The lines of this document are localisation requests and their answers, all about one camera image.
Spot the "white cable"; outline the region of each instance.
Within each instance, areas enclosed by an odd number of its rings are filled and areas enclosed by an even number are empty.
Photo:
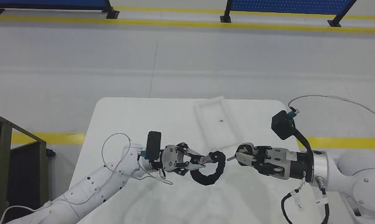
[[[128,148],[127,153],[125,153],[125,155],[121,158],[121,160],[119,161],[119,163],[117,164],[117,166],[115,167],[115,169],[114,169],[114,170],[111,170],[111,169],[107,166],[107,163],[105,163],[104,155],[103,155],[103,150],[104,150],[104,146],[105,146],[106,142],[107,142],[110,138],[112,138],[113,136],[118,135],[118,134],[122,134],[122,135],[124,135],[124,136],[126,136],[126,137],[128,138],[128,141],[129,141],[129,148]],[[130,150],[130,145],[131,145],[131,139],[129,138],[129,136],[128,136],[127,134],[125,134],[125,133],[115,133],[115,134],[111,134],[111,135],[110,135],[110,136],[104,141],[103,145],[101,146],[101,159],[103,160],[103,164],[105,165],[105,167],[106,167],[107,169],[109,169],[111,172],[116,171],[116,168],[118,167],[118,165],[119,165],[119,164],[121,163],[121,161],[123,161],[123,159],[127,156],[128,152],[129,152],[129,150]]]
[[[142,169],[146,174],[148,174],[148,176],[145,176],[145,177],[143,177],[143,178],[135,178],[135,179],[137,179],[137,180],[143,180],[143,179],[145,179],[145,178],[153,178],[153,179],[155,179],[155,180],[157,180],[157,181],[159,181],[159,182],[163,182],[164,184],[173,185],[173,182],[171,182],[171,181],[168,181],[168,180],[165,180],[165,179],[162,179],[162,178],[158,178],[158,177],[152,176],[149,172],[147,172],[147,171],[141,166],[141,164],[139,164],[139,161],[137,161],[137,163],[138,163],[139,168]]]
[[[305,97],[324,97],[324,98],[329,98],[329,99],[336,99],[336,100],[341,100],[341,101],[345,101],[345,102],[348,102],[348,103],[353,103],[353,104],[356,104],[358,106],[361,106],[363,107],[364,109],[366,109],[367,111],[375,114],[375,111],[370,109],[369,107],[363,105],[363,104],[360,104],[360,103],[357,103],[355,101],[351,101],[351,100],[348,100],[346,98],[343,98],[343,97],[339,97],[339,96],[323,96],[323,95],[318,95],[318,94],[309,94],[309,95],[305,95],[305,96],[299,96],[297,98],[294,98],[292,99],[291,101],[289,101],[288,103],[288,107],[291,108],[291,103],[297,99],[301,99],[301,98],[305,98]]]
[[[29,207],[22,206],[22,205],[14,205],[14,206],[10,206],[10,207],[8,207],[8,208],[4,211],[4,213],[2,214],[2,217],[1,217],[1,220],[0,220],[0,224],[2,224],[2,222],[4,221],[4,218],[5,218],[5,214],[6,214],[6,212],[7,212],[8,210],[12,209],[12,208],[24,208],[24,209],[27,209],[27,210],[29,210],[29,211],[31,211],[31,212],[36,212],[36,211],[39,211],[39,210],[43,209],[44,206],[40,207],[39,209],[31,209],[31,208],[29,208]]]
[[[127,138],[128,138],[128,141],[129,141],[129,147],[128,147],[128,151],[126,151],[126,153],[125,153],[125,155],[120,159],[120,161],[117,163],[117,165],[116,165],[116,167],[114,168],[114,170],[111,170],[108,166],[107,166],[107,163],[105,163],[105,159],[104,159],[104,155],[103,155],[103,149],[104,149],[104,146],[105,146],[105,144],[106,144],[106,142],[111,138],[111,137],[113,137],[113,136],[115,136],[115,135],[118,135],[118,134],[121,134],[121,135],[124,135],[124,136],[126,136]],[[109,169],[111,172],[112,172],[112,174],[111,174],[111,176],[106,180],[106,182],[99,188],[99,190],[102,188],[102,187],[104,187],[107,183],[108,183],[108,181],[112,178],[112,176],[113,176],[113,174],[116,172],[116,169],[117,169],[117,167],[120,165],[120,163],[124,160],[124,158],[127,156],[127,154],[129,153],[129,150],[130,150],[130,148],[131,148],[131,139],[130,139],[130,137],[129,136],[127,136],[125,133],[115,133],[115,134],[111,134],[105,141],[104,141],[104,143],[103,143],[103,145],[101,146],[101,158],[103,159],[103,163],[104,163],[104,165],[105,165],[105,167],[107,168],[107,169]],[[71,204],[71,205],[83,205],[84,203],[87,203],[94,195],[95,195],[96,193],[93,193],[86,201],[84,201],[84,202],[81,202],[81,203],[74,203],[74,202],[72,202],[72,201],[68,201],[67,199],[58,199],[58,200],[56,200],[56,201],[63,201],[63,202],[67,202],[67,203],[69,203],[69,204]]]

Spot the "black cable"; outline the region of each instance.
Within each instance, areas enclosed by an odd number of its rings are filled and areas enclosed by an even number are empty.
[[[326,189],[322,188],[322,194],[323,194],[324,197],[327,196],[327,194],[326,194]],[[290,221],[290,219],[288,218],[288,215],[287,215],[287,213],[286,213],[286,211],[285,211],[285,201],[286,201],[287,199],[289,199],[290,197],[292,197],[292,194],[291,194],[291,193],[288,193],[287,195],[285,195],[285,196],[283,197],[283,199],[281,200],[281,210],[282,210],[282,214],[283,214],[283,216],[285,217],[285,219],[287,220],[287,222],[288,222],[289,224],[293,224],[293,223]],[[325,214],[325,217],[324,217],[323,222],[322,222],[321,224],[327,224],[327,223],[328,223],[328,219],[329,219],[329,205],[328,205],[328,203],[326,203],[326,204],[324,205],[324,207],[325,207],[325,213],[326,213],[326,214]]]
[[[309,141],[303,136],[297,129],[295,129],[294,137],[301,142],[301,144],[306,148],[307,155],[308,155],[308,164],[307,164],[307,171],[306,171],[306,182],[311,182],[312,179],[312,170],[314,166],[314,155],[311,150],[311,146]]]
[[[205,176],[199,171],[199,169],[190,171],[190,175],[192,176],[193,180],[204,186],[213,185],[223,174],[225,167],[224,153],[222,153],[221,151],[215,151],[210,152],[209,156],[214,163],[218,163],[215,173]]]
[[[281,200],[281,210],[282,210],[282,214],[283,214],[283,216],[285,217],[285,219],[287,220],[287,222],[288,222],[289,224],[293,224],[293,223],[289,220],[288,215],[287,215],[287,213],[286,213],[286,211],[285,211],[285,201],[286,201],[287,199],[289,199],[290,197],[292,197],[292,194],[290,194],[290,193],[288,193],[287,195],[285,195],[285,196],[283,197],[283,199]]]
[[[323,194],[324,197],[327,196],[325,188],[322,188],[322,194]],[[329,218],[329,205],[328,205],[328,203],[326,203],[324,205],[324,208],[325,208],[326,216],[324,217],[324,220],[323,220],[322,224],[327,224],[328,218]]]

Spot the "black barrier post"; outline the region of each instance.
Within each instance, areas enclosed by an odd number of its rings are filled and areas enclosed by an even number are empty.
[[[351,0],[349,4],[345,7],[345,9],[340,13],[340,15],[336,15],[333,20],[328,20],[328,23],[331,27],[341,27],[340,21],[341,19],[347,14],[347,12],[352,8],[352,6],[356,3],[357,0]]]
[[[231,23],[232,22],[231,19],[230,19],[230,16],[229,16],[230,9],[232,7],[232,2],[233,2],[233,0],[227,1],[227,7],[225,8],[224,15],[220,16],[220,22],[223,22],[223,23]]]
[[[111,6],[110,0],[105,0],[105,7],[106,7],[106,9],[103,10],[102,12],[108,13],[107,19],[117,19],[118,14],[120,14],[120,12],[116,11],[116,10],[113,10],[113,7]]]

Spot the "cable connector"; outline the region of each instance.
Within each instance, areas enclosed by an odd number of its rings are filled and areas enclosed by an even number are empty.
[[[291,110],[289,113],[288,113],[288,117],[289,119],[293,119],[295,116],[297,116],[297,114],[299,113],[298,109],[295,109],[293,107],[291,107]]]
[[[324,178],[321,176],[316,176],[315,181],[318,184],[319,190],[323,191],[326,189],[326,186],[324,185]]]

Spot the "metal frame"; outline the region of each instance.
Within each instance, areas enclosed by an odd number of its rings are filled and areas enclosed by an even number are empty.
[[[331,27],[341,27],[340,21],[342,18],[347,14],[347,12],[352,8],[352,6],[356,3],[357,0],[351,0],[349,4],[345,7],[345,9],[341,12],[340,15],[336,15],[336,17],[332,20],[328,20],[328,23]]]
[[[233,0],[227,1],[227,6],[225,7],[224,15],[222,15],[220,17],[220,22],[222,22],[222,23],[232,23],[232,20],[230,19],[230,16],[229,16],[230,9],[232,7],[232,2],[233,2]]]
[[[352,8],[352,6],[356,3],[357,0],[351,0],[348,5],[345,7],[345,9],[339,14],[336,15],[336,17],[333,20],[328,20],[328,23],[331,27],[341,27],[340,21],[342,18],[347,14],[347,12]],[[233,0],[227,1],[227,6],[224,11],[224,15],[220,16],[220,21],[223,23],[231,23],[231,19],[229,16],[229,13],[231,11]]]
[[[71,5],[43,5],[43,4],[0,4],[0,14],[6,8],[16,9],[50,9],[50,10],[95,10],[107,13],[107,19],[117,19],[119,11],[111,6],[110,0],[104,0],[105,6],[71,6]]]
[[[49,188],[48,188],[48,167],[47,167],[47,148],[46,141],[33,135],[32,133],[24,130],[18,125],[0,117],[0,213],[8,207],[6,201],[8,192],[8,175],[9,175],[9,159],[11,153],[11,142],[12,142],[12,130],[18,130],[19,132],[33,138],[35,142],[23,145],[21,147],[27,147],[34,144],[39,144],[40,149],[40,205],[42,206],[49,199]]]

